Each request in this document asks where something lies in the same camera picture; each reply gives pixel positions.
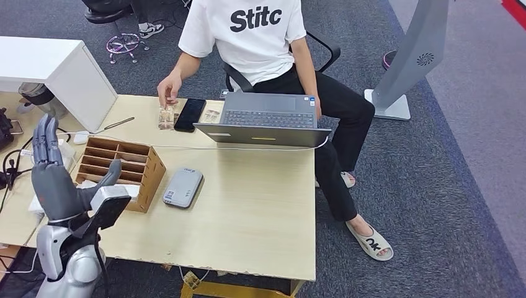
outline person's hand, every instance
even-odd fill
[[[169,104],[177,104],[177,93],[181,88],[181,76],[175,72],[170,73],[157,86],[157,93],[159,94],[159,104],[166,109]]]
[[[319,120],[321,118],[321,103],[319,98],[316,96],[316,101],[314,102],[316,106],[316,118]]]
[[[91,200],[102,186],[111,186],[120,176],[121,162],[113,160],[108,173],[90,188],[79,189],[62,163],[56,129],[58,120],[48,114],[40,119],[33,133],[31,181],[38,201],[49,220],[62,220],[91,210]]]

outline wooden file sorter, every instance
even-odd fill
[[[122,160],[122,172],[117,183],[139,185],[136,201],[126,210],[147,213],[166,167],[151,146],[90,137],[81,157],[76,182],[99,182],[113,159]]]

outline smartphone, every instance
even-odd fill
[[[174,129],[178,132],[194,132],[194,123],[199,122],[207,101],[188,98],[177,119]]]

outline robot finger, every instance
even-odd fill
[[[37,124],[33,133],[33,157],[35,164],[48,162],[48,150],[46,144],[46,125],[49,122],[49,115],[45,114]]]
[[[58,127],[58,120],[51,118],[46,127],[46,141],[48,149],[48,160],[50,163],[62,166],[62,154],[58,149],[58,139],[56,137],[56,128]]]
[[[97,187],[114,185],[120,177],[122,164],[120,160],[112,160],[108,173],[97,183]]]

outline black pants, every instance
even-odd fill
[[[332,142],[316,149],[316,179],[332,216],[347,221],[356,217],[357,212],[341,172],[354,170],[375,107],[363,96],[325,74],[316,72],[316,81],[322,114],[340,119]],[[254,89],[257,93],[305,94],[295,66],[278,78],[257,83]]]
[[[148,11],[146,10],[146,0],[131,0],[131,9],[139,24],[148,22]]]

